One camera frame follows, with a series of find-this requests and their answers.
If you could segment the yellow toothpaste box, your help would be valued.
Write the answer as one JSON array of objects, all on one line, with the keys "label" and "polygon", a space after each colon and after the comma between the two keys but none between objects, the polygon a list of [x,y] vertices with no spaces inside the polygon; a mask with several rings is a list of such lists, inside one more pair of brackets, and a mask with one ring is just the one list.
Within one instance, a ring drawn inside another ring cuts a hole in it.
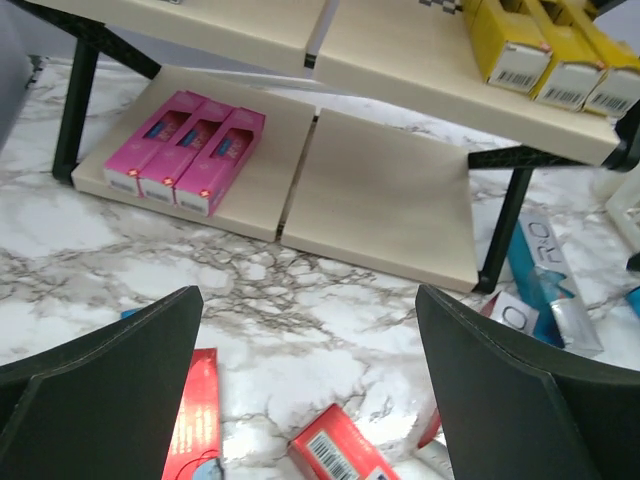
[{"label": "yellow toothpaste box", "polygon": [[622,118],[639,101],[639,58],[593,22],[586,1],[562,1],[564,13],[604,64],[604,74],[584,103],[586,111]]},{"label": "yellow toothpaste box", "polygon": [[529,94],[552,56],[551,47],[535,21],[496,0],[464,1],[462,8],[483,81]]},{"label": "yellow toothpaste box", "polygon": [[551,50],[551,60],[531,92],[533,101],[580,111],[604,73],[604,64],[558,1],[523,1]]}]

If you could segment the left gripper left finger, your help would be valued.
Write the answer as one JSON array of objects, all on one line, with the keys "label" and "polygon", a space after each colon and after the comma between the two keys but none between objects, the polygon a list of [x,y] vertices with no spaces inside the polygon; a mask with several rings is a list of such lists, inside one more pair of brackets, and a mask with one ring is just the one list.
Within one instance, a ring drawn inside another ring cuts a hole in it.
[{"label": "left gripper left finger", "polygon": [[2,366],[2,478],[161,478],[202,310],[184,287]]}]

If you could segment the pink toothpaste box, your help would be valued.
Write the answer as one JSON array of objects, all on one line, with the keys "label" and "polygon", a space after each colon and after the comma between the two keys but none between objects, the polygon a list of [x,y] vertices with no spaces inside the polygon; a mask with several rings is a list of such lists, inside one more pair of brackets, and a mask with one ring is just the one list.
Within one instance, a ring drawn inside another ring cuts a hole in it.
[{"label": "pink toothpaste box", "polygon": [[176,183],[233,110],[213,100],[202,103],[141,170],[142,196],[174,205]]},{"label": "pink toothpaste box", "polygon": [[176,91],[105,162],[109,187],[141,197],[139,175],[207,97]]},{"label": "pink toothpaste box", "polygon": [[177,207],[209,217],[261,140],[266,116],[233,109],[174,187]]}]

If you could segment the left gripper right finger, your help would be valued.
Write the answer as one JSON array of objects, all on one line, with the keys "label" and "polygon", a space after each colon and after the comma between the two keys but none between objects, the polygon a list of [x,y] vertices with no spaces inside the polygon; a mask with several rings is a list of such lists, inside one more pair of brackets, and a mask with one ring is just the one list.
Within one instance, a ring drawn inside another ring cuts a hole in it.
[{"label": "left gripper right finger", "polygon": [[526,336],[431,285],[415,306],[455,478],[638,478],[637,371]]}]

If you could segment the blue metallic toothpaste box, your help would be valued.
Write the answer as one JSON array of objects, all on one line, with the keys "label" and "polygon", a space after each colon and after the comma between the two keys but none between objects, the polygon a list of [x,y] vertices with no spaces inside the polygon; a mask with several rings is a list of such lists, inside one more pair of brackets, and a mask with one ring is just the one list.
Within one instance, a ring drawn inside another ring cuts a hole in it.
[{"label": "blue metallic toothpaste box", "polygon": [[126,310],[126,311],[124,311],[124,312],[122,312],[122,313],[120,314],[120,319],[125,319],[125,318],[127,318],[127,317],[130,317],[131,315],[133,315],[133,314],[137,313],[137,311],[138,311],[138,310],[139,310],[139,309],[130,309],[130,310]]}]

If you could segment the pink toothpaste box back side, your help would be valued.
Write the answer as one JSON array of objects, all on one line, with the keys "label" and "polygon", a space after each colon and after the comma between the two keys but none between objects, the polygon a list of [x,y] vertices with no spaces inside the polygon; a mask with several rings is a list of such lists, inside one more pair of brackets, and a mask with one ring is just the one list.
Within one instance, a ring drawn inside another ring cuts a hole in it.
[{"label": "pink toothpaste box back side", "polygon": [[174,187],[177,207],[209,217],[261,140],[266,116],[233,109]]}]

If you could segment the silver blue R&O box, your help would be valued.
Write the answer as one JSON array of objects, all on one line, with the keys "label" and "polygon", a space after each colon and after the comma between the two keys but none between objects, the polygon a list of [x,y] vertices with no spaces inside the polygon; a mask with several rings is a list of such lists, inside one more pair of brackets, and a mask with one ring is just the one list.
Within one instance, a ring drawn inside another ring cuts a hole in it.
[{"label": "silver blue R&O box", "polygon": [[640,287],[629,291],[625,298],[634,314],[640,317]]}]

